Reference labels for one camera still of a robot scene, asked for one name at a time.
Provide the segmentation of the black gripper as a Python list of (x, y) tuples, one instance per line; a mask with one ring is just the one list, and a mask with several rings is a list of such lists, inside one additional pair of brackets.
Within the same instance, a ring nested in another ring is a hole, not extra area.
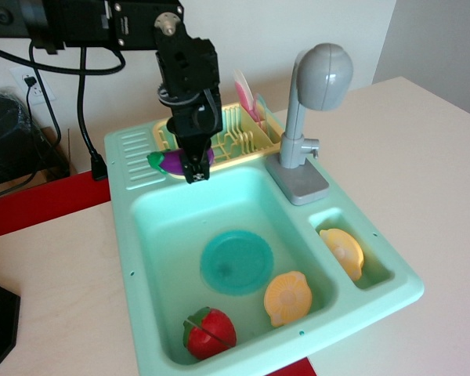
[(222, 129), (218, 55), (211, 40), (192, 38), (180, 17), (162, 13), (154, 22), (157, 61), (162, 76), (159, 100), (172, 117), (167, 128), (185, 154), (187, 183), (210, 177), (211, 137)]

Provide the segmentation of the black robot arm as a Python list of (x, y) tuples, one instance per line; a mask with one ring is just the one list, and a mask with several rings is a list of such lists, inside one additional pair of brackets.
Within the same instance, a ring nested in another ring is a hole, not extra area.
[(179, 170), (188, 183), (210, 177), (211, 138), (222, 130), (219, 65), (208, 39), (192, 38), (178, 1), (0, 1), (0, 38), (27, 38), (31, 49), (55, 54), (79, 48), (78, 69), (54, 67), (0, 50), (0, 57), (33, 68), (79, 77), (77, 114), (91, 155), (92, 177), (107, 167), (92, 145), (83, 117), (85, 79), (125, 67), (124, 51), (153, 50), (162, 83), (157, 94), (170, 108), (167, 129), (181, 153)]

